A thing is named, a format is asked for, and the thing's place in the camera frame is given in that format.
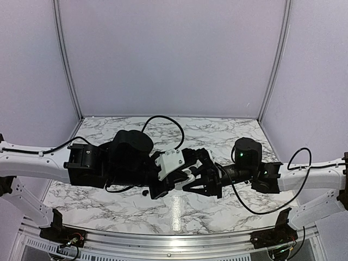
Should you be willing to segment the white earbud charging case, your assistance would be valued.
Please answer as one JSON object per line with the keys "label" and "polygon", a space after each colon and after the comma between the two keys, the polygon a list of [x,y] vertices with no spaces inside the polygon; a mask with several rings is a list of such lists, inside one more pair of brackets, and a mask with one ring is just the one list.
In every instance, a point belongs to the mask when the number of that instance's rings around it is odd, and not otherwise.
{"label": "white earbud charging case", "polygon": [[186,179],[175,184],[175,190],[183,190],[183,187],[195,181],[196,177],[190,169],[184,169]]}

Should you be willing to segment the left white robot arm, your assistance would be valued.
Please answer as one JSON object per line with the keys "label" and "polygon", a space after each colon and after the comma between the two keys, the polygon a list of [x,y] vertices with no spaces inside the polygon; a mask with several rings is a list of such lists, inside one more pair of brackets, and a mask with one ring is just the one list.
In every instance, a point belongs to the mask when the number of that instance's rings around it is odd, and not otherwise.
{"label": "left white robot arm", "polygon": [[177,171],[187,162],[178,148],[151,154],[153,141],[138,130],[122,130],[112,141],[93,145],[70,140],[56,148],[17,146],[1,141],[1,198],[63,242],[69,230],[62,214],[25,189],[20,177],[47,178],[78,187],[148,187],[152,198],[175,187]]}

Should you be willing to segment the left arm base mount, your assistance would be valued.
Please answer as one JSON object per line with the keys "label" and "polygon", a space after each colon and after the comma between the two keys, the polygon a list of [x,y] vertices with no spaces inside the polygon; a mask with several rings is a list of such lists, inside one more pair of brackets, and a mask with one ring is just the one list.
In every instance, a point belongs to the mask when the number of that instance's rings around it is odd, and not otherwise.
{"label": "left arm base mount", "polygon": [[53,217],[49,220],[48,227],[40,227],[40,237],[56,243],[66,245],[73,239],[72,245],[83,247],[85,244],[86,231],[83,229],[67,227],[63,225],[63,215],[52,209]]}

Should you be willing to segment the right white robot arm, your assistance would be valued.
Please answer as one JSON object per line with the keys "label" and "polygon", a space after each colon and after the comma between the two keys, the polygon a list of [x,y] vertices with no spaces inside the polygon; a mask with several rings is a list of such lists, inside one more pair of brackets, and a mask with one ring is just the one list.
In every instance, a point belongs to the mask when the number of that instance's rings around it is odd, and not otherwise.
{"label": "right white robot arm", "polygon": [[256,151],[235,153],[234,164],[201,165],[190,175],[193,180],[182,190],[204,196],[221,198],[222,188],[249,181],[251,188],[262,194],[279,194],[288,190],[328,189],[328,192],[302,206],[290,203],[278,207],[278,224],[270,230],[269,238],[280,244],[303,226],[332,214],[347,210],[347,157],[323,163],[296,165],[281,162],[264,163]]}

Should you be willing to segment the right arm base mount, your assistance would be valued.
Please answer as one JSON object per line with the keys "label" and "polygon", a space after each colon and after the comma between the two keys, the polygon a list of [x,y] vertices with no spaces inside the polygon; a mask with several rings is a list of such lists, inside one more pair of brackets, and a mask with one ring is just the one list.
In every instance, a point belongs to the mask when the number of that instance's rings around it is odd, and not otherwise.
{"label": "right arm base mount", "polygon": [[251,233],[250,242],[255,249],[285,244],[298,239],[297,230],[289,226],[291,208],[281,211],[275,226]]}

